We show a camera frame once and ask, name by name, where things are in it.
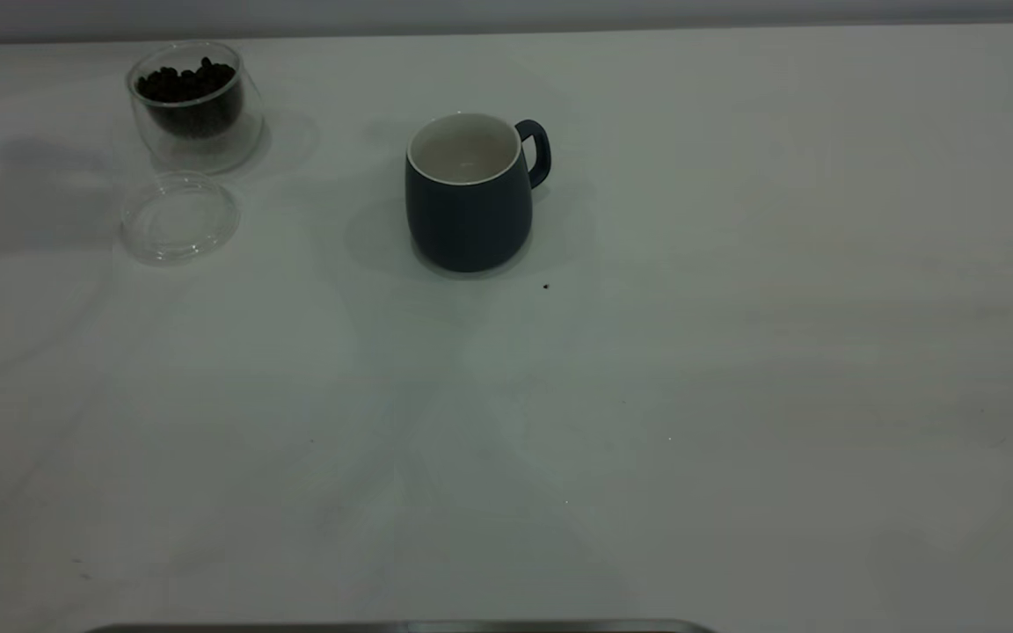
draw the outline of wall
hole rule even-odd
[[[0,0],[0,42],[1013,19],[1013,0]]]

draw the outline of mug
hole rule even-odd
[[[534,169],[523,153],[530,137]],[[425,125],[405,153],[405,213],[417,248],[459,272],[505,263],[530,235],[530,189],[550,166],[550,138],[534,121],[461,112]]]

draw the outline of mug rim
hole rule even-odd
[[[423,134],[425,130],[430,128],[430,126],[432,126],[433,124],[439,124],[439,122],[447,121],[450,118],[459,118],[460,116],[474,116],[475,118],[490,120],[491,122],[494,122],[494,124],[505,125],[506,128],[510,128],[511,132],[514,133],[515,156],[510,160],[510,162],[506,163],[506,167],[503,167],[501,170],[496,172],[494,176],[486,176],[482,180],[473,180],[470,181],[470,183],[458,183],[455,180],[442,180],[439,179],[439,177],[427,175],[427,173],[425,173],[423,169],[418,167],[416,161],[413,160],[413,143],[416,142],[417,138],[421,136],[421,134]],[[449,115],[445,116],[436,116],[436,118],[430,120],[425,125],[422,125],[421,129],[417,130],[417,132],[413,134],[413,137],[409,140],[409,145],[407,145],[407,147],[405,148],[405,160],[409,161],[410,165],[413,165],[413,169],[416,170],[416,173],[419,173],[419,175],[421,176],[427,177],[427,179],[434,181],[434,183],[446,184],[448,185],[448,187],[470,187],[473,184],[489,183],[491,180],[496,179],[496,177],[499,177],[503,173],[506,173],[508,171],[510,171],[512,168],[515,167],[515,163],[518,162],[518,157],[522,155],[522,153],[523,153],[523,138],[519,136],[518,128],[515,128],[514,125],[506,124],[505,121],[498,118],[498,116],[490,115],[490,113],[458,111],[450,113]]]

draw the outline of white tabletop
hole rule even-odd
[[[1013,630],[1013,24],[237,45],[174,268],[113,247],[153,45],[0,47],[0,633]],[[482,278],[404,220],[459,109],[554,148]]]

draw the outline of glass jar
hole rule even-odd
[[[209,95],[186,100],[153,100],[140,93],[152,73],[192,77],[206,64],[229,65],[233,76]],[[260,141],[260,93],[240,54],[224,44],[179,42],[154,52],[130,70],[128,90],[140,137],[152,155],[171,168],[223,171],[244,161]]]

